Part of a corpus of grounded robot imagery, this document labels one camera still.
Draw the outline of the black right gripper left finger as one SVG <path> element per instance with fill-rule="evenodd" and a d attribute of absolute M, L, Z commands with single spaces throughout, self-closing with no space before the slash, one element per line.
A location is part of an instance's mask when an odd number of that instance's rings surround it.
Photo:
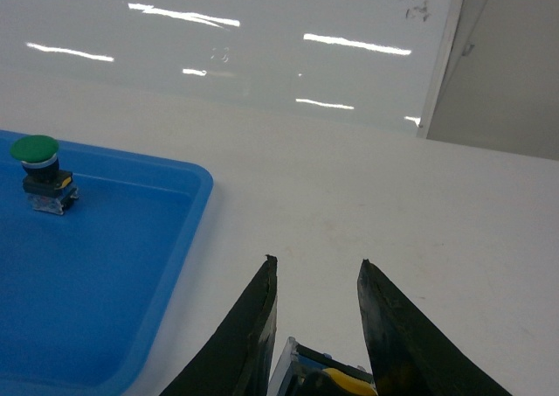
<path fill-rule="evenodd" d="M 277 330 L 277 258 L 271 255 L 216 331 L 163 395 L 266 395 Z"/>

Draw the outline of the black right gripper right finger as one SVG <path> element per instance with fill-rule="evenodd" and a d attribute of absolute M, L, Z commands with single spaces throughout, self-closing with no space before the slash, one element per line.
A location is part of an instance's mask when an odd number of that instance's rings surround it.
<path fill-rule="evenodd" d="M 509 394 L 368 260 L 360 267 L 357 293 L 378 394 Z"/>

